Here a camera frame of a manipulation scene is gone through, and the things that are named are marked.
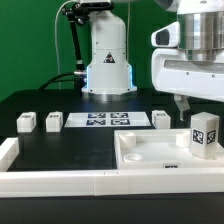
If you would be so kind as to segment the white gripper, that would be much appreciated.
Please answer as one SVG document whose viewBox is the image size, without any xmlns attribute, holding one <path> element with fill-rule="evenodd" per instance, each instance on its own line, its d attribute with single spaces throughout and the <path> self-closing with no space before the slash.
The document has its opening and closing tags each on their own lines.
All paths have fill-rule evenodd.
<svg viewBox="0 0 224 224">
<path fill-rule="evenodd" d="M 217 50 L 214 62 L 194 62 L 179 49 L 180 25 L 171 23 L 151 35 L 155 50 L 151 57 L 151 77 L 157 91 L 172 93 L 186 120 L 188 96 L 224 102 L 224 49 Z"/>
</svg>

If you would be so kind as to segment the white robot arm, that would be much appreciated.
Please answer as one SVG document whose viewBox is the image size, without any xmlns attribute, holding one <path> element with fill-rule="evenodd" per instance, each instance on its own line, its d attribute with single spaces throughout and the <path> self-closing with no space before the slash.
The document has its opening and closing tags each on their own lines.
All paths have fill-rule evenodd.
<svg viewBox="0 0 224 224">
<path fill-rule="evenodd" d="M 112 0 L 81 0 L 90 14 L 86 97 L 119 100 L 152 86 L 180 108 L 224 102 L 224 0 L 143 0 L 125 22 Z"/>
</svg>

